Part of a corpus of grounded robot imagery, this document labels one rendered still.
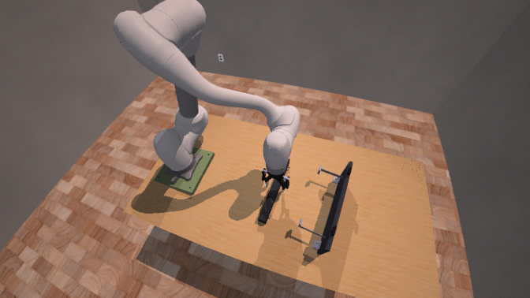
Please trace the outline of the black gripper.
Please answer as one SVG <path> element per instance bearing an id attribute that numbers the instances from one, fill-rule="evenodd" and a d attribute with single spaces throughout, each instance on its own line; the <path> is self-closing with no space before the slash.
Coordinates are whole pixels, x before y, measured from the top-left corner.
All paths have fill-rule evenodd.
<path id="1" fill-rule="evenodd" d="M 265 176 L 266 176 L 266 173 L 269 175 L 268 177 L 265 177 Z M 262 174 L 263 174 L 263 176 L 262 176 L 262 181 L 265 181 L 265 183 L 266 183 L 266 188 L 267 188 L 268 185 L 269 185 L 269 180 L 272 179 L 272 178 L 273 178 L 273 179 L 276 179 L 279 183 L 281 182 L 280 185 L 282 186 L 282 189 L 283 189 L 283 190 L 284 190 L 285 188 L 286 188 L 286 189 L 289 188 L 289 182 L 288 182 L 288 180 L 289 180 L 290 177 L 289 177 L 289 176 L 286 177 L 286 176 L 284 175 L 284 173 L 282 173 L 282 174 L 280 174 L 280 175 L 272 175 L 272 174 L 270 174 L 265 168 L 263 168 Z M 264 176 L 264 175 L 265 175 L 265 176 Z M 280 177 L 280 178 L 279 178 L 279 177 Z M 279 178 L 279 179 L 278 179 L 278 178 Z M 285 181 L 283 180 L 283 178 L 285 179 Z M 283 190 L 282 190 L 282 193 L 283 193 Z"/>

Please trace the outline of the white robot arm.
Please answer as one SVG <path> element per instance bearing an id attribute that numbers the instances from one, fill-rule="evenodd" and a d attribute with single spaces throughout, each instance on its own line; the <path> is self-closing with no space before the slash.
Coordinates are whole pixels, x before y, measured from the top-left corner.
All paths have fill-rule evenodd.
<path id="1" fill-rule="evenodd" d="M 299 111 L 204 79 L 195 69 L 195 53 L 205 23 L 206 13 L 197 0 L 165 0 L 141 15 L 126 10 L 113 23 L 122 46 L 147 69 L 174 84 L 179 106 L 175 124 L 159 132 L 153 142 L 156 154 L 169 167 L 166 174 L 172 175 L 173 183 L 179 177 L 190 181 L 203 157 L 192 153 L 208 123 L 208 113 L 198 105 L 198 99 L 263 113 L 271 131 L 263 143 L 267 171 L 284 173 L 300 125 Z"/>

